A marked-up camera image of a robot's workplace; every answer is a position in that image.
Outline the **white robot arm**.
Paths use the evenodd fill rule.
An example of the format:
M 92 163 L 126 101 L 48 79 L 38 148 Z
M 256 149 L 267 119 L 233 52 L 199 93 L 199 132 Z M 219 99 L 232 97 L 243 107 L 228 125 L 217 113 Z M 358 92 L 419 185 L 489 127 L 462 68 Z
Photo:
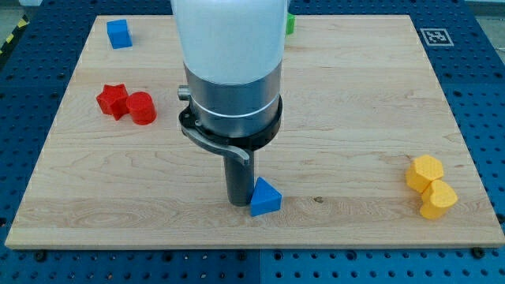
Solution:
M 229 201 L 250 203 L 254 152 L 279 131 L 285 0 L 173 0 L 187 83 L 181 130 L 221 155 Z

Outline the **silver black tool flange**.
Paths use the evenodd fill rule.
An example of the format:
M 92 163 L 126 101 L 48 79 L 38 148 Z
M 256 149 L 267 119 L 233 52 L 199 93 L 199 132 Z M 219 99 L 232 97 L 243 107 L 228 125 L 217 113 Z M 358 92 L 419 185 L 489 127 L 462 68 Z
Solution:
M 178 98 L 189 105 L 179 114 L 181 130 L 206 151 L 251 163 L 251 153 L 275 137 L 282 116 L 282 66 L 247 84 L 218 84 L 185 68 L 187 85 Z

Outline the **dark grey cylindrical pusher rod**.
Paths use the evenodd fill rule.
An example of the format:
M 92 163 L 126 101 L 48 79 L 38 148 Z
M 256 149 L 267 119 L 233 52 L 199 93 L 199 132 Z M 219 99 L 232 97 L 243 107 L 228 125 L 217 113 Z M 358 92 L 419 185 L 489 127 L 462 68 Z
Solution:
M 223 158 L 228 200 L 235 206 L 243 207 L 250 203 L 254 186 L 254 152 L 249 154 L 249 165 L 244 166 L 232 158 Z

